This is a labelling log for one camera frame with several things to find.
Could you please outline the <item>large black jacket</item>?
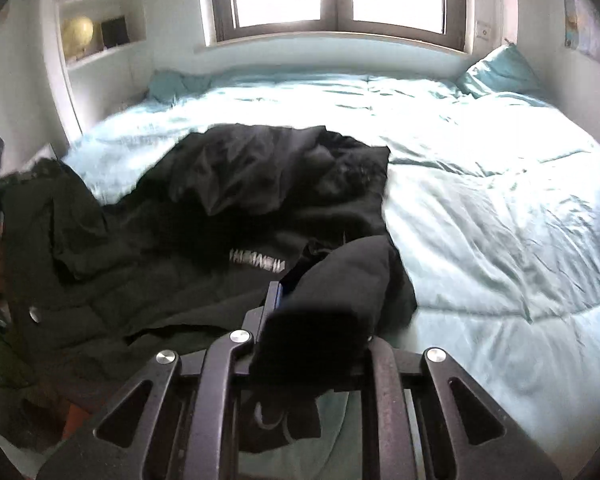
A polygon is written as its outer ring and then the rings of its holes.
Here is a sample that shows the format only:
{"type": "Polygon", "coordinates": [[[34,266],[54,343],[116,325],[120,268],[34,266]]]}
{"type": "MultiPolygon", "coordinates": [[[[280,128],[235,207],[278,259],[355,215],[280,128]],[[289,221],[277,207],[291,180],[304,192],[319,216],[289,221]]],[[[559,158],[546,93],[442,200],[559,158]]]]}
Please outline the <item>large black jacket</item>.
{"type": "Polygon", "coordinates": [[[382,216],[390,151],[324,127],[191,133],[117,203],[43,160],[1,198],[4,290],[33,368],[94,411],[156,351],[237,328],[272,282],[245,451],[322,431],[317,398],[415,307],[382,216]]]}

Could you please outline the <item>light teal duvet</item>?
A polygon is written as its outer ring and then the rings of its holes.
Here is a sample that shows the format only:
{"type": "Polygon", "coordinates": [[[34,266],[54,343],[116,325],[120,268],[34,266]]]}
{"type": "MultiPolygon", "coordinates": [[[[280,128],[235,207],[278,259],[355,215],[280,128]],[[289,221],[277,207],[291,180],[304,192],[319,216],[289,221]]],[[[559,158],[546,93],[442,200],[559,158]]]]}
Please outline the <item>light teal duvet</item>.
{"type": "Polygon", "coordinates": [[[255,70],[147,99],[72,144],[103,203],[191,131],[323,126],[391,152],[384,216],[416,292],[401,349],[440,347],[571,479],[600,447],[600,145],[557,108],[416,77],[255,70]]]}

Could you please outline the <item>teal pillow by map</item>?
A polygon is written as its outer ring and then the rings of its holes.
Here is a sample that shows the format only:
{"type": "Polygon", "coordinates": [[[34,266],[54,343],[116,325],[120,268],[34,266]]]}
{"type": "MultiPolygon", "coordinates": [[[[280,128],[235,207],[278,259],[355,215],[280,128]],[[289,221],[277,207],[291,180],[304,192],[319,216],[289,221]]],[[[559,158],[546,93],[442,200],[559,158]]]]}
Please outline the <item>teal pillow by map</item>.
{"type": "Polygon", "coordinates": [[[475,98],[492,93],[517,93],[547,101],[547,93],[516,44],[503,44],[460,75],[458,88],[475,98]]]}

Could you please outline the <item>small black box on shelf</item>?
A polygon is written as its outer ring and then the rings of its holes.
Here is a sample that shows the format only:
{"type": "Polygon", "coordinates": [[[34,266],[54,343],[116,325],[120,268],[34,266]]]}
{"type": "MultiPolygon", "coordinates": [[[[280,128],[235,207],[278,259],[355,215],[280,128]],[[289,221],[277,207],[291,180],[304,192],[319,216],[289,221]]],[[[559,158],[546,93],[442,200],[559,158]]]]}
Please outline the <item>small black box on shelf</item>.
{"type": "Polygon", "coordinates": [[[101,22],[100,30],[102,31],[102,44],[105,49],[123,46],[130,42],[124,16],[101,22]]]}

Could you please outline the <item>yellow globe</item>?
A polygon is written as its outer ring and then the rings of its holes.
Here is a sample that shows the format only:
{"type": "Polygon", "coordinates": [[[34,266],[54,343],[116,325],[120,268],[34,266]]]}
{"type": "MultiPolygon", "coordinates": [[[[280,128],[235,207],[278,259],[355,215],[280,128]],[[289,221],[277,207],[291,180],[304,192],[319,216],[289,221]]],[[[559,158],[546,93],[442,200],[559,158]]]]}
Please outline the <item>yellow globe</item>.
{"type": "Polygon", "coordinates": [[[61,26],[61,43],[64,57],[78,58],[88,48],[94,37],[94,23],[86,16],[76,16],[61,26]]]}

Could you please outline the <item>white wall socket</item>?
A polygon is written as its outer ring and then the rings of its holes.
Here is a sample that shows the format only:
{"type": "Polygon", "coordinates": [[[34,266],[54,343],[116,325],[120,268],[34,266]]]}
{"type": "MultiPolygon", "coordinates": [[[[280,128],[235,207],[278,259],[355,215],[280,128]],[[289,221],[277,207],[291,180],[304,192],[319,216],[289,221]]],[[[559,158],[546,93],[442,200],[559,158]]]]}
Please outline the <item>white wall socket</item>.
{"type": "Polygon", "coordinates": [[[487,44],[491,41],[492,26],[485,21],[476,21],[476,38],[487,44]]]}

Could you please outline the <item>white wall shelf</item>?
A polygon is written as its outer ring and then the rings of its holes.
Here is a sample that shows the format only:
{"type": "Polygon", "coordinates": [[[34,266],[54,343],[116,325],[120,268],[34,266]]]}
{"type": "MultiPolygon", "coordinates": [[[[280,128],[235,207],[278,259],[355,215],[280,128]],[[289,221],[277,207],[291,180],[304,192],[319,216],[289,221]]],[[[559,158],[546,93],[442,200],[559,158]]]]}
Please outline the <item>white wall shelf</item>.
{"type": "Polygon", "coordinates": [[[142,97],[152,71],[144,0],[40,0],[40,21],[50,95],[68,142],[142,97]],[[94,37],[82,55],[66,60],[61,26],[76,16],[92,20],[94,37]],[[130,42],[105,49],[100,23],[119,16],[130,42]]]}

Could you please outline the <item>colourful wall map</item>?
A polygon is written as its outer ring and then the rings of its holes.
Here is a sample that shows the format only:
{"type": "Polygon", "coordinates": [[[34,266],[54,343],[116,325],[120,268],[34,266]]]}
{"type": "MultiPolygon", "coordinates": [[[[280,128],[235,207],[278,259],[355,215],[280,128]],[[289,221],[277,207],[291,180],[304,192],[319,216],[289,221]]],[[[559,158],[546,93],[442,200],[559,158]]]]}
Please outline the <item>colourful wall map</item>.
{"type": "Polygon", "coordinates": [[[600,12],[591,0],[564,0],[565,46],[600,64],[600,12]]]}

